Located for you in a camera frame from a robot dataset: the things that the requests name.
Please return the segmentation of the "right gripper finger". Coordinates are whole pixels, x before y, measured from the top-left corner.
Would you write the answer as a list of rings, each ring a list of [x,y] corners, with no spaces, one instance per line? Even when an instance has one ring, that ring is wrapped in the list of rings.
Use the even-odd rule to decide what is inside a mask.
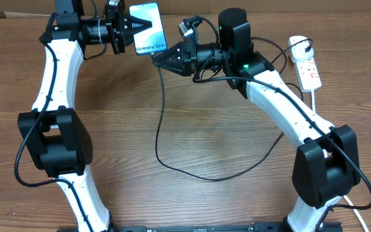
[[[155,66],[184,66],[184,43],[177,43],[168,50],[153,57]]]
[[[184,63],[163,63],[161,65],[161,68],[173,72],[175,74],[181,75],[183,77],[187,77],[189,75],[187,65]]]

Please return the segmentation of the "Samsung Galaxy smartphone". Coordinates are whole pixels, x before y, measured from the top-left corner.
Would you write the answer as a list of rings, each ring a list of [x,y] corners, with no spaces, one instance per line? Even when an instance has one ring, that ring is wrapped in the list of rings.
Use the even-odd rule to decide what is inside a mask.
[[[151,55],[167,50],[167,42],[160,11],[156,2],[129,7],[130,16],[149,21],[151,27],[136,33],[134,38],[137,55]]]

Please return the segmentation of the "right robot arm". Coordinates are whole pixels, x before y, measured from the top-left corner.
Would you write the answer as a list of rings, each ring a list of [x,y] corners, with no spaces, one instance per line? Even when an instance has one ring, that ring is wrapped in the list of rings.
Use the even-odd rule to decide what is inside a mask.
[[[224,80],[259,106],[296,150],[292,182],[298,194],[294,209],[278,231],[341,231],[326,222],[339,200],[363,180],[357,137],[349,126],[337,127],[312,111],[283,82],[274,66],[254,50],[247,14],[241,8],[220,12],[216,41],[201,44],[197,15],[180,23],[183,39],[153,57],[162,70],[204,83],[206,69],[221,70]]]

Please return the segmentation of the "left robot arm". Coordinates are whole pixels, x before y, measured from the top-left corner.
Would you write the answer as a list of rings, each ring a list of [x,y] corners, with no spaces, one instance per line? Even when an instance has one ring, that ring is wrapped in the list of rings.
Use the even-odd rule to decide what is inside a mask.
[[[18,183],[36,188],[56,183],[77,219],[77,231],[117,231],[102,203],[93,176],[93,144],[75,111],[75,92],[89,45],[123,53],[133,36],[152,23],[125,14],[123,1],[107,1],[104,14],[84,18],[82,1],[56,1],[39,40],[46,63],[39,94],[17,125],[23,141],[14,163]]]

